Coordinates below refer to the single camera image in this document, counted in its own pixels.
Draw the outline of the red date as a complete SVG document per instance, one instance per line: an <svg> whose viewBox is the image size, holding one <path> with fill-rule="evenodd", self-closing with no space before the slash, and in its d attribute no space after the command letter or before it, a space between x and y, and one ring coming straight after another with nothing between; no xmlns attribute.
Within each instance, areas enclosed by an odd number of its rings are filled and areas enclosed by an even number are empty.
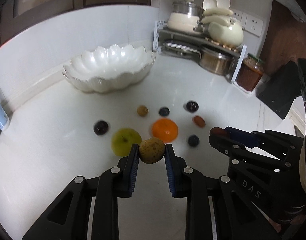
<svg viewBox="0 0 306 240"><path fill-rule="evenodd" d="M205 120L201 116L198 116L198 115L193 117L193 123L196 124L200 128L203 128L206 126Z"/></svg>
<svg viewBox="0 0 306 240"><path fill-rule="evenodd" d="M227 134L227 131L225 131L224 129L220 127L213 127L209 132L209 135L226 135L226 134Z"/></svg>

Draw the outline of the glass jar brown sauce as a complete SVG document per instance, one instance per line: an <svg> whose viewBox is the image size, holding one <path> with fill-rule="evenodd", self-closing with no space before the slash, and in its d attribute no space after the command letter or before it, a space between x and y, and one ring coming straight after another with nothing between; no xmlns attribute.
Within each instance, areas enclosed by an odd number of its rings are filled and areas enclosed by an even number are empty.
<svg viewBox="0 0 306 240"><path fill-rule="evenodd" d="M263 76L263 65L264 62L261 59L248 53L238 72L237 84L246 91L252 92Z"/></svg>

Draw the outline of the small brown longan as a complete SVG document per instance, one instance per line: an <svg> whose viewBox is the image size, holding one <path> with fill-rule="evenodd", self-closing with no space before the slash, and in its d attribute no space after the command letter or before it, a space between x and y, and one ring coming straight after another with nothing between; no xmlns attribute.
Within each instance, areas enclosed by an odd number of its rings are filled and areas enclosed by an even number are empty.
<svg viewBox="0 0 306 240"><path fill-rule="evenodd" d="M146 106L144 105L140 105L137 107L137 114L141 117L145 117L147 116L147 114L149 113L149 110Z"/></svg>

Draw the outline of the green apple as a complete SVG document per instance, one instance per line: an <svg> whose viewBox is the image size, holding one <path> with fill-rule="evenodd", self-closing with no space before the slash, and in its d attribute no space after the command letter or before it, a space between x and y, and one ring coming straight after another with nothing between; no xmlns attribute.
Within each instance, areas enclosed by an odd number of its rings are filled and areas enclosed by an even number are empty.
<svg viewBox="0 0 306 240"><path fill-rule="evenodd" d="M133 144L140 144L142 137L131 128L121 128L111 138L111 148L118 157L129 155Z"/></svg>

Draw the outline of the cream ceramic kettle pot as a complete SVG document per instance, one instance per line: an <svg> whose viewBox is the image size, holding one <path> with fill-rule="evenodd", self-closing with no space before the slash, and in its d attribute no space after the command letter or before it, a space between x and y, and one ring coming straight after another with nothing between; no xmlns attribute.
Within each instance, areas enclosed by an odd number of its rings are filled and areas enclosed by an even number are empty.
<svg viewBox="0 0 306 240"><path fill-rule="evenodd" d="M243 43L241 21L227 8L212 8L203 12L201 23L207 26L210 38L225 46L237 48Z"/></svg>

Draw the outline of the stainless steel pot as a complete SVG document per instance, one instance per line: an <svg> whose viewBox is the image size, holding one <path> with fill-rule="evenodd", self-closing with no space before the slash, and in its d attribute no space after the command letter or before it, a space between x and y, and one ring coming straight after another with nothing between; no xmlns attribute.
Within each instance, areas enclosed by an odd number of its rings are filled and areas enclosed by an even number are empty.
<svg viewBox="0 0 306 240"><path fill-rule="evenodd" d="M199 65L211 73L226 76L231 69L233 59L231 55L202 47Z"/></svg>

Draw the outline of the blueberry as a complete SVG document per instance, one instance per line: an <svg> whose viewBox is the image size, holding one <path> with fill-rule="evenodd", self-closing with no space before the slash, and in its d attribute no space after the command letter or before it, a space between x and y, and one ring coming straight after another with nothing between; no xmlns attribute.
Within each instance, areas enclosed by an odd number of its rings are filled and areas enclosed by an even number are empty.
<svg viewBox="0 0 306 240"><path fill-rule="evenodd" d="M188 145L190 147L197 147L200 143L200 139L197 135L191 135L189 138L188 138Z"/></svg>
<svg viewBox="0 0 306 240"><path fill-rule="evenodd" d="M160 116L166 117L170 114L170 109L168 107L161 107L158 113Z"/></svg>

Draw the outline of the white grey kitchen rack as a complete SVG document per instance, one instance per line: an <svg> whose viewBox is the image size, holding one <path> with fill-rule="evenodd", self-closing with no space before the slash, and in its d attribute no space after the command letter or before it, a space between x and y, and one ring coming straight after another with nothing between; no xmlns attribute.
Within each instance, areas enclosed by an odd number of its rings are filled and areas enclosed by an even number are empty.
<svg viewBox="0 0 306 240"><path fill-rule="evenodd" d="M230 65L225 76L231 83L237 81L238 72L246 56L247 46L245 44L237 48L230 48L210 38L192 36L171 30L167 27L166 21L155 22L153 40L153 50L155 52L197 60L202 57L205 49L212 52L213 56L229 60Z"/></svg>

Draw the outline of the red date front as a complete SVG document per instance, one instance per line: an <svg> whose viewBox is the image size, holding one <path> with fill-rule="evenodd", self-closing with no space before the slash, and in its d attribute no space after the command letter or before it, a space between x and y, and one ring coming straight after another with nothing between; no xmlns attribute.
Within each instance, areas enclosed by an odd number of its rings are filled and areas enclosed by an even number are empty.
<svg viewBox="0 0 306 240"><path fill-rule="evenodd" d="M226 134L227 134L227 131L225 131L224 129L220 127L213 127L209 132L209 135L226 135Z"/></svg>

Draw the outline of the dark plum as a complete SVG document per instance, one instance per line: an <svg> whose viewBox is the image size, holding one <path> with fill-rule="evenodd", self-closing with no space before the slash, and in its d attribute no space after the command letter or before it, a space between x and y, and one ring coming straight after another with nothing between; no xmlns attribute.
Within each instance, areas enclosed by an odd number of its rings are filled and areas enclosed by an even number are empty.
<svg viewBox="0 0 306 240"><path fill-rule="evenodd" d="M93 126L96 135L104 135L109 130L109 124L104 120L99 120Z"/></svg>
<svg viewBox="0 0 306 240"><path fill-rule="evenodd" d="M194 113L199 109L199 104L195 101L188 101L186 103L186 110L190 113Z"/></svg>

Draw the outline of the white blue pump bottle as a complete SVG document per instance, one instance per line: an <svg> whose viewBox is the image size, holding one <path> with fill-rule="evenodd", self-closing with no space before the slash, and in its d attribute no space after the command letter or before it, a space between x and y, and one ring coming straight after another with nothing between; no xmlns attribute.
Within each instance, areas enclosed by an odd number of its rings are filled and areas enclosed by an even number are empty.
<svg viewBox="0 0 306 240"><path fill-rule="evenodd" d="M0 104L0 130L5 131L9 126L10 120L5 110Z"/></svg>

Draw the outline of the orange tangerine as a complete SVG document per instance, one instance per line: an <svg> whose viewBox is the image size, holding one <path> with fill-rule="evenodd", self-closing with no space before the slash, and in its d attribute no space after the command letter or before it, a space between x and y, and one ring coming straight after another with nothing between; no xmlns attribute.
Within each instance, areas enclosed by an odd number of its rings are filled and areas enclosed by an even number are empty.
<svg viewBox="0 0 306 240"><path fill-rule="evenodd" d="M174 141L178 136L178 126L170 119L158 119L151 128L153 137L162 140L164 143Z"/></svg>

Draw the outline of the black knife block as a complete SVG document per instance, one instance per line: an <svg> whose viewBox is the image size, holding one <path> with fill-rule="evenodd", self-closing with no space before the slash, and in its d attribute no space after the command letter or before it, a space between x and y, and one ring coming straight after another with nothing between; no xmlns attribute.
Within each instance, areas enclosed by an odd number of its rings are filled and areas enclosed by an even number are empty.
<svg viewBox="0 0 306 240"><path fill-rule="evenodd" d="M279 68L257 93L256 97L281 119L287 116L293 101L301 96L297 64L289 61Z"/></svg>

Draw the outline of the brown kiwi fruit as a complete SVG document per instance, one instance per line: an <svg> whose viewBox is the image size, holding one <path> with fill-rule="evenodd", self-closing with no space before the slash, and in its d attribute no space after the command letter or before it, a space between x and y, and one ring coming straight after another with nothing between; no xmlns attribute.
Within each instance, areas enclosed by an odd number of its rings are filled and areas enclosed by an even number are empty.
<svg viewBox="0 0 306 240"><path fill-rule="evenodd" d="M164 156L164 142L158 138L150 138L140 143L140 159L146 164L154 164Z"/></svg>

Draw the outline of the cream pot with glass lid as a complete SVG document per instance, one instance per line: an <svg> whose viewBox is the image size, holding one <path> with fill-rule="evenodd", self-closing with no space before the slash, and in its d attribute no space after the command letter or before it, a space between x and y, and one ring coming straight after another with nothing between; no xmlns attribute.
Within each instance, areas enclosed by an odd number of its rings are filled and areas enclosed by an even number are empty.
<svg viewBox="0 0 306 240"><path fill-rule="evenodd" d="M199 25L203 12L203 7L197 5L195 0L174 2L167 28L188 35L201 36L201 33L195 29Z"/></svg>

